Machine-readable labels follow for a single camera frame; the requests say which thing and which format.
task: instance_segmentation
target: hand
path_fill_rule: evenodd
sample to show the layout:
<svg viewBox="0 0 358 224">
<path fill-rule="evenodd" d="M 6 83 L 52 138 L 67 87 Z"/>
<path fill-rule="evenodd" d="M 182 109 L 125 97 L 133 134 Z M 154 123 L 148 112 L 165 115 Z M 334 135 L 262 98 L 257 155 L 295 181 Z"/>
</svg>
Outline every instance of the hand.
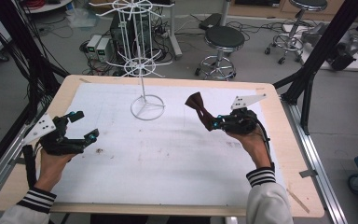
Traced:
<svg viewBox="0 0 358 224">
<path fill-rule="evenodd" d="M 227 135 L 241 142 L 243 148 L 251 156 L 257 169 L 261 167 L 271 167 L 267 146 L 259 126 L 257 126 L 252 133 L 227 133 Z"/>
<path fill-rule="evenodd" d="M 76 154 L 62 156 L 49 155 L 45 149 L 41 150 L 40 176 L 34 187 L 45 191 L 51 191 L 60 181 L 63 168 Z"/>
</svg>

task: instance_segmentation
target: black and white striped cuff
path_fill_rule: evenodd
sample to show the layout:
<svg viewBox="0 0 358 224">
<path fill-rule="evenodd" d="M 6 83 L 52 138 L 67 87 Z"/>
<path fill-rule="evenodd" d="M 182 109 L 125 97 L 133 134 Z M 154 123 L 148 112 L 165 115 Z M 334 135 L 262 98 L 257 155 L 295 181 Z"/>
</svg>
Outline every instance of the black and white striped cuff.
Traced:
<svg viewBox="0 0 358 224">
<path fill-rule="evenodd" d="M 42 189 L 31 188 L 17 205 L 21 205 L 37 212 L 48 214 L 57 195 Z"/>
<path fill-rule="evenodd" d="M 275 183 L 275 172 L 271 167 L 262 167 L 246 175 L 252 187 L 264 183 Z"/>
</svg>

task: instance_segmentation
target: gray floor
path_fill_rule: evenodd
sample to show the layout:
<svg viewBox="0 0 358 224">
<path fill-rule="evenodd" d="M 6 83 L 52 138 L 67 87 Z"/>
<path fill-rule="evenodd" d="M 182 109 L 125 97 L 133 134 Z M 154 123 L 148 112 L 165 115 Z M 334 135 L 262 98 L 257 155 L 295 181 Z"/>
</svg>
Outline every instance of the gray floor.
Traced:
<svg viewBox="0 0 358 224">
<path fill-rule="evenodd" d="M 43 26 L 39 22 L 58 21 L 63 17 L 62 10 L 55 10 L 40 14 L 34 19 L 38 26 Z M 192 17 L 177 19 L 177 27 L 192 21 L 187 23 L 186 27 L 195 28 L 184 29 L 179 33 L 202 33 L 202 30 L 196 28 L 198 23 L 193 20 Z M 254 26 L 273 22 L 241 18 L 231 20 Z M 88 67 L 84 54 L 79 51 L 80 44 L 89 40 L 92 34 L 105 33 L 110 20 L 101 19 L 96 27 L 74 28 L 72 31 L 66 24 L 67 21 L 54 24 L 54 33 L 42 36 L 42 40 L 66 70 L 72 74 L 82 74 Z M 243 49 L 230 56 L 238 71 L 231 81 L 274 83 L 300 68 L 300 64 L 294 62 L 293 55 L 287 57 L 285 64 L 277 64 L 282 56 L 281 50 L 273 50 L 270 55 L 264 54 L 265 47 L 275 35 L 274 32 L 261 30 L 249 35 L 250 40 L 245 43 Z M 202 35 L 178 35 L 177 39 L 183 51 L 182 59 L 160 66 L 157 72 L 166 78 L 200 79 L 194 76 L 197 62 L 214 54 L 213 51 L 203 42 Z M 0 62 L 0 140 L 27 104 L 26 86 L 25 79 L 13 61 Z M 286 89 L 287 87 L 283 87 L 278 89 L 278 92 L 283 93 Z M 310 107 L 310 136 L 318 149 L 348 223 L 358 223 L 358 196 L 353 195 L 347 187 L 348 176 L 357 173 L 353 159 L 358 155 L 358 72 L 318 72 L 314 80 Z M 61 214 L 53 216 L 57 222 L 60 218 Z M 87 223 L 88 218 L 87 214 L 75 214 L 70 216 L 67 223 Z M 160 223 L 163 219 L 164 217 L 153 217 L 150 222 Z M 245 223 L 243 217 L 240 217 L 240 223 Z M 330 220 L 328 215 L 325 215 L 320 218 L 295 218 L 295 223 L 330 223 Z"/>
</svg>

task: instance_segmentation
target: wrist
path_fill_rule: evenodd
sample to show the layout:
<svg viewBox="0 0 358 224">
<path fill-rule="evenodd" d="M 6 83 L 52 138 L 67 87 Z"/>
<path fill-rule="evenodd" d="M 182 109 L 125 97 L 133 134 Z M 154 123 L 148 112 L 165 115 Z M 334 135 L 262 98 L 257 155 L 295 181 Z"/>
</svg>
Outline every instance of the wrist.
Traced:
<svg viewBox="0 0 358 224">
<path fill-rule="evenodd" d="M 37 189 L 42 189 L 47 192 L 51 192 L 51 190 L 54 188 L 55 183 L 52 183 L 52 181 L 48 181 L 44 178 L 39 178 L 36 183 L 34 184 L 34 187 Z"/>
</svg>

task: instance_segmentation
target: table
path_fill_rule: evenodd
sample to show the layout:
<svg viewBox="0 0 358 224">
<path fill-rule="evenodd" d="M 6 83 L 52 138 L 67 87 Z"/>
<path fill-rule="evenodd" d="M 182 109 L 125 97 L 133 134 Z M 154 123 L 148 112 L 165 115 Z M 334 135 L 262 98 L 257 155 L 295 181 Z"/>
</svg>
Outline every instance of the table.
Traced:
<svg viewBox="0 0 358 224">
<path fill-rule="evenodd" d="M 62 83 L 52 101 L 48 113 L 54 116 L 65 114 L 71 104 L 76 89 L 81 83 L 138 84 L 133 77 L 88 77 L 69 76 Z M 185 80 L 167 78 L 145 78 L 145 85 L 172 87 L 209 87 L 254 90 L 269 97 L 260 102 L 268 125 L 268 135 L 273 139 L 276 156 L 285 180 L 285 186 L 292 205 L 294 217 L 322 217 L 324 209 L 310 177 L 302 178 L 300 172 L 307 170 L 289 121 L 283 111 L 278 93 L 272 85 L 265 83 L 218 82 L 208 80 Z M 19 201 L 26 193 L 24 166 L 17 164 L 7 182 L 0 191 L 0 210 Z M 192 215 L 240 217 L 246 215 L 246 209 L 240 206 L 204 206 L 204 205 L 141 205 L 141 204 L 101 204 L 101 203 L 55 203 L 51 212 L 70 213 L 119 213 L 148 215 Z"/>
</svg>

